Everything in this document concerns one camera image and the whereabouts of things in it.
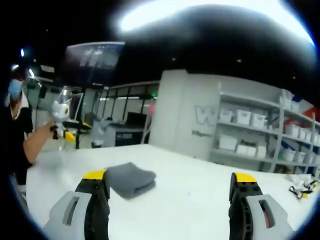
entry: white wall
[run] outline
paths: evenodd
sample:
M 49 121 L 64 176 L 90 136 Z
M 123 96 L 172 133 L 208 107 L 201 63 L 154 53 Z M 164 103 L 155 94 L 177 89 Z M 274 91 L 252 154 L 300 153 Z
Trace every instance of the white wall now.
M 277 102 L 281 91 L 273 86 L 236 77 L 188 74 L 185 70 L 164 71 L 152 118 L 150 144 L 191 157 L 207 159 L 214 126 L 208 122 L 197 122 L 195 112 L 196 106 L 200 106 L 203 110 L 211 108 L 214 114 L 218 114 L 219 82 L 223 92 L 239 93 L 273 102 Z M 193 135 L 193 130 L 208 136 Z M 257 167 L 251 162 L 242 162 L 241 166 L 249 169 Z

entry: white table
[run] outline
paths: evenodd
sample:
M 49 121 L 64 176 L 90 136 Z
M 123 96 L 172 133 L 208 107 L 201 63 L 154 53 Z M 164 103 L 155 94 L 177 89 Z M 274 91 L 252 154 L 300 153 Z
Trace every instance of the white table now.
M 231 174 L 256 178 L 288 213 L 294 230 L 311 211 L 317 194 L 297 200 L 284 175 L 254 172 L 183 156 L 151 145 L 54 151 L 41 154 L 27 172 L 26 199 L 35 222 L 43 227 L 51 207 L 74 191 L 87 172 L 132 162 L 156 173 L 156 187 L 131 200 L 111 189 L 109 237 L 113 240 L 229 239 Z

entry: person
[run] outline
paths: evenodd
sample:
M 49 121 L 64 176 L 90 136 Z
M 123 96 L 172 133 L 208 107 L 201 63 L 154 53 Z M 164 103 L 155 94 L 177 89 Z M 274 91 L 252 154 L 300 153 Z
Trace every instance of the person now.
M 30 137 L 33 131 L 32 108 L 23 91 L 23 84 L 26 83 L 27 75 L 23 69 L 15 65 L 11 73 L 11 80 L 8 88 L 8 95 L 5 100 L 6 114 L 13 122 L 11 131 L 14 132 L 15 142 L 23 143 L 25 134 Z M 25 193 L 27 179 L 27 168 L 19 168 L 14 173 L 21 192 Z

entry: white shelving unit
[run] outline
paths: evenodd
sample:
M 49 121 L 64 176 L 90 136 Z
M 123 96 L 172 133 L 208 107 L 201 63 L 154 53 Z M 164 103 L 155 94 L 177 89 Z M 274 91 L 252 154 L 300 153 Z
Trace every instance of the white shelving unit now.
M 316 144 L 314 144 L 314 137 L 316 133 L 316 128 L 320 130 L 320 123 L 316 122 L 315 120 L 315 115 L 313 114 L 312 118 L 309 118 L 301 113 L 294 112 L 291 109 L 285 109 L 283 105 L 280 105 L 275 102 L 271 101 L 266 101 L 250 96 L 245 96 L 245 95 L 239 95 L 236 93 L 230 93 L 230 92 L 220 92 L 220 103 L 218 106 L 218 109 L 220 109 L 221 103 L 228 103 L 228 104 L 234 104 L 237 106 L 245 106 L 245 107 L 252 107 L 260 110 L 264 110 L 269 112 L 269 118 L 270 114 L 274 113 L 277 111 L 279 113 L 279 128 L 278 129 L 273 129 L 273 130 L 268 130 L 264 128 L 256 128 L 250 125 L 241 125 L 237 124 L 234 122 L 223 122 L 218 119 L 219 114 L 216 114 L 216 124 L 213 127 L 213 138 L 211 142 L 211 146 L 213 147 L 209 153 L 208 160 L 211 160 L 212 154 L 215 155 L 220 155 L 220 156 L 226 156 L 230 158 L 235 158 L 235 159 L 243 159 L 247 161 L 254 161 L 254 162 L 259 162 L 261 164 L 264 163 L 269 163 L 270 164 L 270 169 L 269 172 L 273 173 L 275 171 L 275 167 L 277 164 L 279 165 L 286 165 L 286 166 L 295 166 L 295 167 L 304 167 L 304 173 L 307 173 L 309 167 L 318 167 L 320 164 L 316 163 L 298 163 L 294 161 L 286 161 L 282 159 L 278 159 L 280 149 L 281 149 L 281 143 L 283 139 L 290 139 L 298 144 L 305 144 L 309 146 L 308 153 L 306 154 L 306 157 L 309 157 L 312 152 L 314 147 L 317 147 Z M 284 132 L 284 120 L 285 117 L 289 117 L 292 119 L 295 119 L 297 121 L 303 121 L 303 122 L 309 122 L 312 125 L 312 137 L 311 137 L 311 142 L 308 142 L 303 139 L 295 138 L 292 137 L 288 134 L 283 133 Z M 234 151 L 228 151 L 228 150 L 223 150 L 223 149 L 217 149 L 215 148 L 215 136 L 216 136 L 216 129 L 217 126 L 230 126 L 233 128 L 239 128 L 239 129 L 245 129 L 248 131 L 252 132 L 257 132 L 257 133 L 262 133 L 269 138 L 270 136 L 276 136 L 276 146 L 275 146 L 275 151 L 273 156 L 269 156 L 266 158 L 258 158 L 258 157 L 252 157 L 252 156 L 247 156 L 247 155 L 239 155 Z

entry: blue face mask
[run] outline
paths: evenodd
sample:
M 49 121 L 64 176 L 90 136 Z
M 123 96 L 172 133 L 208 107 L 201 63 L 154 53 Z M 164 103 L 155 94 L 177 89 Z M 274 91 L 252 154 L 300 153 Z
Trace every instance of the blue face mask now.
M 20 97 L 22 91 L 22 81 L 12 79 L 9 85 L 9 93 L 11 97 L 16 100 Z

